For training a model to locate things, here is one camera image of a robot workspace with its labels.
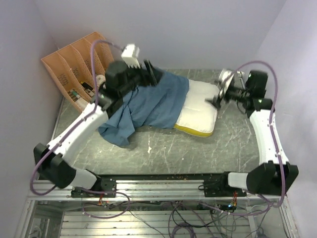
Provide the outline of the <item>white pillow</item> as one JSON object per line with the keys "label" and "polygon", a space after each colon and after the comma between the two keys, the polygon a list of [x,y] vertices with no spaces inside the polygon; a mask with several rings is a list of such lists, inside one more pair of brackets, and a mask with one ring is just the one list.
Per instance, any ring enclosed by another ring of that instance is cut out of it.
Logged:
{"label": "white pillow", "polygon": [[190,79],[189,90],[174,128],[192,136],[211,136],[217,109],[206,100],[213,99],[218,93],[216,85]]}

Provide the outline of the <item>blue pillowcase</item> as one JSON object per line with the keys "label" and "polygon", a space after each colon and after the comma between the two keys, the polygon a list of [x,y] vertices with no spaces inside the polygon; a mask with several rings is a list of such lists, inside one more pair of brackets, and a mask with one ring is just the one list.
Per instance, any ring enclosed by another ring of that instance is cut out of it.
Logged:
{"label": "blue pillowcase", "polygon": [[138,86],[125,95],[123,105],[99,126],[98,132],[107,142],[123,147],[142,126],[172,129],[188,91],[188,78],[164,71],[157,86]]}

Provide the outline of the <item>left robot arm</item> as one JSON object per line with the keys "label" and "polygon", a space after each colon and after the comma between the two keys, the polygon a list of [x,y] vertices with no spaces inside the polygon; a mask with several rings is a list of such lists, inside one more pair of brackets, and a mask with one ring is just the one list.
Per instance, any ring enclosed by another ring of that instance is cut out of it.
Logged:
{"label": "left robot arm", "polygon": [[105,80],[97,86],[97,92],[80,116],[47,145],[39,143],[35,146],[35,171],[54,188],[81,187],[90,197],[100,193],[100,177],[89,170],[70,166],[67,159],[74,155],[84,139],[121,108],[125,95],[139,86],[158,85],[163,71],[153,67],[148,60],[144,64],[145,67],[136,67],[119,60],[112,62],[105,72]]}

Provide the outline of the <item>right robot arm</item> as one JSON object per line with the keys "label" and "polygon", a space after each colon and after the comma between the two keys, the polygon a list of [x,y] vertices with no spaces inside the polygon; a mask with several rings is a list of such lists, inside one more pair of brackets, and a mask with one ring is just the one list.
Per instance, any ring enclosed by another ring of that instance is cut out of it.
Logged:
{"label": "right robot arm", "polygon": [[298,167],[289,163],[282,148],[276,124],[273,100],[266,98],[268,75],[264,71],[252,70],[245,86],[234,85],[238,73],[223,69],[217,80],[219,93],[208,102],[220,109],[222,101],[241,103],[254,129],[259,165],[248,173],[224,172],[211,188],[224,196],[230,196],[236,189],[253,194],[283,196],[299,174]]}

